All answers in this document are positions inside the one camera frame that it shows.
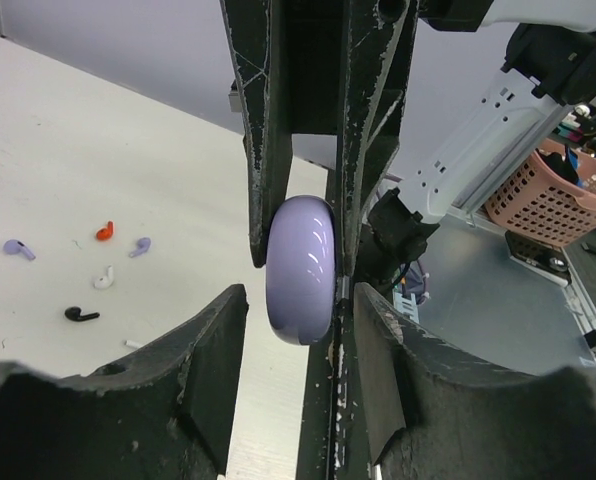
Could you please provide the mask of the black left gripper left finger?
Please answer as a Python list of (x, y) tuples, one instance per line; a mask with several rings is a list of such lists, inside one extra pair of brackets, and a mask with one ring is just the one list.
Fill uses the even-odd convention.
[(248, 303), (202, 311), (87, 376), (0, 362), (0, 479), (214, 479), (227, 468)]

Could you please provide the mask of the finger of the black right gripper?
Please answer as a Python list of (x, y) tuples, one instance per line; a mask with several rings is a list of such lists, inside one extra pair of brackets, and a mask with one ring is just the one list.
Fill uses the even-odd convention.
[(337, 273), (356, 265), (362, 215), (399, 146), (417, 1), (345, 1), (335, 167)]
[(242, 107), (253, 265), (266, 263), (293, 158), (284, 1), (226, 0), (221, 10)]

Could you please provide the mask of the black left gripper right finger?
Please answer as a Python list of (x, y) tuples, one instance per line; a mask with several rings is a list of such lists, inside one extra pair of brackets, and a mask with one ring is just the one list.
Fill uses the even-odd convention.
[(596, 367), (532, 376), (354, 290), (370, 458), (387, 479), (596, 479)]

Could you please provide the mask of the white earbud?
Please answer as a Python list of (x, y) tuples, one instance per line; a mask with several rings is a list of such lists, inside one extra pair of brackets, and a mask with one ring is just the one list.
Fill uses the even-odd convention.
[(108, 265), (105, 273), (93, 281), (93, 287), (97, 290), (107, 290), (114, 284), (114, 281), (114, 267)]
[(134, 349), (138, 349), (141, 347), (141, 345), (135, 341), (132, 340), (125, 340), (124, 342), (125, 346), (129, 347), (129, 348), (134, 348)]

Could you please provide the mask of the purple earbud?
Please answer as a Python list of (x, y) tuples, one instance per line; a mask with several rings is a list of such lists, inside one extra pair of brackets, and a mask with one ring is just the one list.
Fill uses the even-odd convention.
[(2, 250), (7, 255), (22, 255), (29, 261), (36, 259), (32, 250), (22, 241), (17, 239), (9, 239), (5, 241)]
[(142, 237), (136, 241), (134, 249), (129, 253), (130, 258), (136, 258), (149, 251), (152, 241), (149, 237)]

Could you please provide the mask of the purple earbud charging case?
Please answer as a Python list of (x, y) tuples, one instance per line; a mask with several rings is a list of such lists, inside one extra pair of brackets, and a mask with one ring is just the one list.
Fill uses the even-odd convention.
[(276, 212), (268, 239), (267, 315), (283, 341), (311, 345), (330, 328), (336, 283), (335, 239), (329, 205), (300, 195)]

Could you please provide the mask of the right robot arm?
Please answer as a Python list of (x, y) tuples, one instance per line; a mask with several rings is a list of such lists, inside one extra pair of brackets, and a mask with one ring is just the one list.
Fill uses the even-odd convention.
[(361, 218), (400, 146), (417, 25), (474, 32), (513, 23), (501, 69), (460, 130), (417, 160), (405, 230), (383, 256), (416, 259), (487, 163), (549, 116), (596, 93), (596, 1), (225, 1), (221, 5), (247, 158), (249, 245), (266, 264), (296, 134), (336, 139), (337, 273), (359, 271)]

